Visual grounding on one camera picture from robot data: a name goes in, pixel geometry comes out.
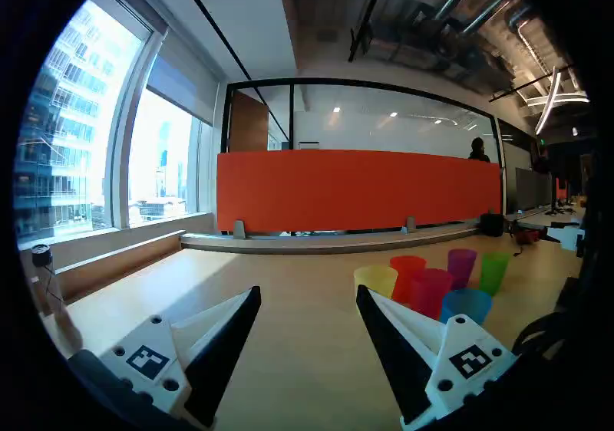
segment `red object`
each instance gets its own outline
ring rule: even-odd
[[[426,268],[414,276],[409,306],[424,316],[439,320],[444,297],[452,287],[452,275],[445,270]]]
[[[392,300],[407,304],[411,295],[411,282],[416,273],[421,272],[427,266],[427,261],[422,257],[414,257],[413,255],[401,255],[390,259],[390,266],[397,270],[398,277],[394,283],[392,291]]]
[[[499,165],[370,150],[222,153],[217,227],[248,232],[392,228],[500,213]]]
[[[559,188],[559,179],[556,179],[556,198],[557,199],[566,199],[567,198],[567,186],[569,185],[569,181],[565,182],[565,188]]]

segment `desk surface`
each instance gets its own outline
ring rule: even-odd
[[[417,248],[349,255],[239,255],[184,249],[71,304],[96,354],[152,314],[174,322],[253,285],[262,307],[218,409],[226,429],[398,429],[400,412],[362,319],[354,269],[419,255],[445,268],[451,248],[517,252],[509,236],[471,236]],[[477,286],[480,257],[470,286]],[[485,328],[506,346],[552,311],[581,261],[539,242],[512,258]],[[52,319],[45,321],[54,338]]]
[[[564,212],[556,215],[546,215],[545,212],[539,212],[535,215],[529,215],[523,217],[520,222],[528,223],[531,225],[550,226],[552,222],[577,222],[582,225],[582,219],[584,218],[585,209],[580,206],[573,206],[575,213]]]

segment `orange panel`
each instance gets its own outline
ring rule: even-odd
[[[567,183],[565,183],[565,188],[559,188],[559,179],[556,179],[556,198],[557,199],[565,199],[567,197]]]
[[[217,225],[318,231],[417,225],[500,213],[499,166],[418,153],[286,150],[223,153]]]

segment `orange plastic cup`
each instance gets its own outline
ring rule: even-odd
[[[400,255],[390,259],[390,266],[398,273],[397,282],[392,291],[392,300],[401,304],[409,304],[411,282],[416,273],[426,268],[427,261],[414,255]]]

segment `curved light fixture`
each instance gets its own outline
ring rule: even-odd
[[[529,107],[535,107],[537,105],[544,105],[548,97],[533,97],[527,99],[527,105]],[[566,92],[562,94],[557,94],[554,97],[554,103],[560,104],[562,102],[584,102],[585,104],[590,103],[589,98],[586,96],[586,92]]]
[[[543,125],[546,124],[546,120],[548,119],[550,111],[552,111],[552,107],[554,105],[554,97],[556,97],[556,92],[559,90],[559,84],[561,82],[561,72],[558,70],[558,68],[555,67],[553,69],[552,76],[552,87],[550,88],[550,92],[548,93],[546,106],[543,108],[542,116],[540,116],[540,121],[537,123],[537,127],[535,129],[536,135],[538,135],[542,131]]]

